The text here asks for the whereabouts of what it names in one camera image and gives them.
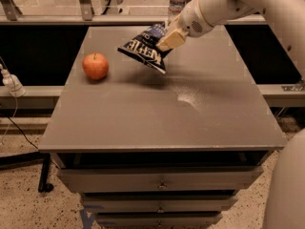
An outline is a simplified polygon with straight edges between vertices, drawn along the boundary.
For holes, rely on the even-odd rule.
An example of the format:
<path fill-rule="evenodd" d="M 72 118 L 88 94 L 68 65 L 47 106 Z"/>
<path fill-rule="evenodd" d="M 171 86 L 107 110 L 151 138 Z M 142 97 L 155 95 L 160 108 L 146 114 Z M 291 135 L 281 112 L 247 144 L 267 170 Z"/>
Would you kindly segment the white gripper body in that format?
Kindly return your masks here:
<path fill-rule="evenodd" d="M 179 15 L 178 26 L 189 37 L 195 38 L 210 32 L 214 28 L 203 15 L 201 0 L 192 0 L 185 6 Z"/>

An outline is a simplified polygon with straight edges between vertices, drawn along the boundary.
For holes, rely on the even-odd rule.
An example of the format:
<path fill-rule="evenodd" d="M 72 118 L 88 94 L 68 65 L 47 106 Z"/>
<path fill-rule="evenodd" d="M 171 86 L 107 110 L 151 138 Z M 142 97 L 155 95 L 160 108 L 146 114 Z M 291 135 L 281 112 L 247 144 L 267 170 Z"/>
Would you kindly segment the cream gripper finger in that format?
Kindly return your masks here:
<path fill-rule="evenodd" d="M 158 41 L 155 46 L 162 52 L 183 45 L 189 34 L 187 31 L 176 25 L 171 25 L 168 28 L 159 27 L 156 29 L 156 32 Z"/>
<path fill-rule="evenodd" d="M 168 25 L 166 27 L 166 32 L 179 31 L 179 29 L 180 29 L 179 18 L 180 18 L 180 15 L 177 15 L 173 20 L 171 20 L 168 23 Z"/>

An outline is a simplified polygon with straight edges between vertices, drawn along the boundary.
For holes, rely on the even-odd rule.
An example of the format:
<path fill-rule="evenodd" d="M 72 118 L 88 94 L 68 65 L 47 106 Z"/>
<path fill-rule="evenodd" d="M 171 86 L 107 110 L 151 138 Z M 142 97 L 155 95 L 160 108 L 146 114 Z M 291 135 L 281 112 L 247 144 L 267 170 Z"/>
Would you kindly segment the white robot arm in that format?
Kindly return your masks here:
<path fill-rule="evenodd" d="M 305 0 L 192 0 L 157 43 L 167 51 L 227 20 L 260 13 L 305 77 Z M 289 140 L 274 167 L 263 229 L 305 229 L 305 130 Z"/>

